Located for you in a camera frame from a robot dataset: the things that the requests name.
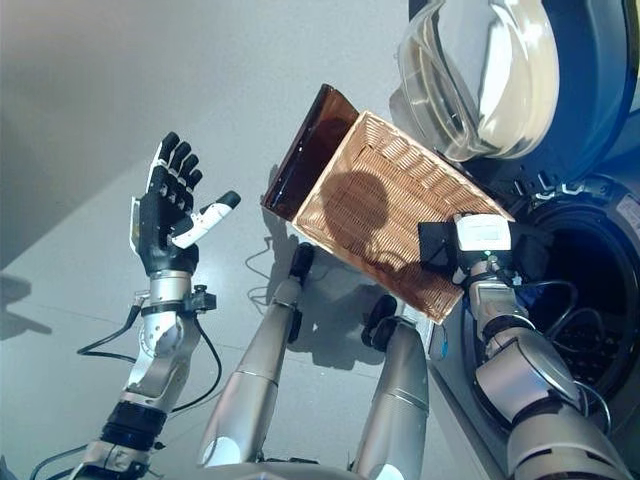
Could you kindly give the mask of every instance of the brown plastic lid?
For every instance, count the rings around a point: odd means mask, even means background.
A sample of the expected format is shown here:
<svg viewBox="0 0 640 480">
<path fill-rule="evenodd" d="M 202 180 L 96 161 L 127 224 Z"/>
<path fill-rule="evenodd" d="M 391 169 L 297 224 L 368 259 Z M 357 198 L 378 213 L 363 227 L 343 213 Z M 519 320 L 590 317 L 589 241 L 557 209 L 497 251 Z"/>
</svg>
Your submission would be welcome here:
<svg viewBox="0 0 640 480">
<path fill-rule="evenodd" d="M 323 84 L 287 152 L 262 206 L 291 221 L 358 118 L 353 105 Z"/>
</svg>

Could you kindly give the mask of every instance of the white fingertip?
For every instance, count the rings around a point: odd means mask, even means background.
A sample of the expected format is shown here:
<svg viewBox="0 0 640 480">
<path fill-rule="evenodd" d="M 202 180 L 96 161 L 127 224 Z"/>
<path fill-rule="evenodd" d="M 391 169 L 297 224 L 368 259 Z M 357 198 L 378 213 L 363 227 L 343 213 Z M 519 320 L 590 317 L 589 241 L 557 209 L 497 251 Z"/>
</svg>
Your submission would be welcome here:
<svg viewBox="0 0 640 480">
<path fill-rule="evenodd" d="M 173 244 L 182 249 L 190 247 L 204 237 L 220 220 L 229 215 L 232 210 L 229 205 L 224 203 L 213 203 L 204 213 L 192 213 L 193 227 L 187 232 L 173 237 Z"/>
</svg>

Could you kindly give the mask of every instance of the brown basket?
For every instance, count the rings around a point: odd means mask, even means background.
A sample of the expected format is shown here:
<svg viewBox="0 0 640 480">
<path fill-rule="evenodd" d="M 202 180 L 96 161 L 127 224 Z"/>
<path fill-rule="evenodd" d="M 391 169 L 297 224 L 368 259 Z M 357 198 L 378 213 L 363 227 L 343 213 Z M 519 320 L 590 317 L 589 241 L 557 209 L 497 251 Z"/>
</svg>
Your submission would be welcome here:
<svg viewBox="0 0 640 480">
<path fill-rule="evenodd" d="M 436 154 L 360 114 L 293 218 L 296 229 L 441 323 L 462 291 L 420 267 L 419 222 L 511 217 Z"/>
</svg>

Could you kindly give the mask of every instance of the robot forearm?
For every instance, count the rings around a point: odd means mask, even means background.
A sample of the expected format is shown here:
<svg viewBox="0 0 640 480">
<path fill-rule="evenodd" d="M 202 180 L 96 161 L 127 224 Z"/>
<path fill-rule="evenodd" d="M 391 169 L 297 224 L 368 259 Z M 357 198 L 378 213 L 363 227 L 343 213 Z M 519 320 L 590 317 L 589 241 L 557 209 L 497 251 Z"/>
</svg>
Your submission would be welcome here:
<svg viewBox="0 0 640 480">
<path fill-rule="evenodd" d="M 72 478 L 135 479 L 148 468 L 149 451 L 189 374 L 200 340 L 196 311 L 215 307 L 191 275 L 162 271 L 151 276 L 149 305 L 142 309 L 140 351 L 119 402 Z"/>
<path fill-rule="evenodd" d="M 579 412 L 568 368 L 529 322 L 513 289 L 485 279 L 471 284 L 469 297 L 485 343 L 477 384 L 513 426 L 509 474 L 516 480 L 632 478 L 611 442 Z"/>
</svg>

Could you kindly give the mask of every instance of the transparent lid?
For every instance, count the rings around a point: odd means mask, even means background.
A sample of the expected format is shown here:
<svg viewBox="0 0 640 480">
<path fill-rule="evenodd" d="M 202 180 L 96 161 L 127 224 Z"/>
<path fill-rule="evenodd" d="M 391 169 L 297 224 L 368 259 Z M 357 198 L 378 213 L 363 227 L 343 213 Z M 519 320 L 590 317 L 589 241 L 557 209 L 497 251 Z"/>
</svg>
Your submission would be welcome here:
<svg viewBox="0 0 640 480">
<path fill-rule="evenodd" d="M 430 2 L 398 63 L 413 121 L 450 160 L 521 157 L 551 125 L 558 54 L 540 0 Z"/>
</svg>

